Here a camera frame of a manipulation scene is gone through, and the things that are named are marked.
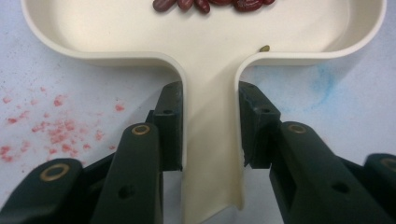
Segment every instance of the blue stain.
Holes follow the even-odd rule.
[[[332,94],[332,89],[334,87],[334,75],[332,70],[326,64],[317,65],[317,69],[318,76],[312,80],[310,88],[314,94],[322,94],[322,97],[318,102],[312,104],[304,111],[313,110],[321,105],[326,104]]]

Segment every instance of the white table surface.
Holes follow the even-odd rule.
[[[396,2],[366,47],[315,66],[251,67],[251,82],[282,112],[314,128],[332,151],[363,164],[396,154]],[[157,67],[97,67],[44,46],[21,4],[0,7],[0,207],[37,165],[72,157],[89,165],[113,152],[131,124],[145,120],[163,85],[178,80]],[[283,223],[266,170],[246,168],[246,208],[206,223]],[[165,173],[164,223],[180,223],[181,173]]]

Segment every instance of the white plastic tray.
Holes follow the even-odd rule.
[[[185,92],[185,223],[243,207],[237,83],[250,65],[313,64],[348,55],[378,31],[386,0],[277,0],[251,13],[209,15],[150,1],[22,0],[50,48],[100,65],[173,68]],[[258,49],[270,45],[270,52]]]

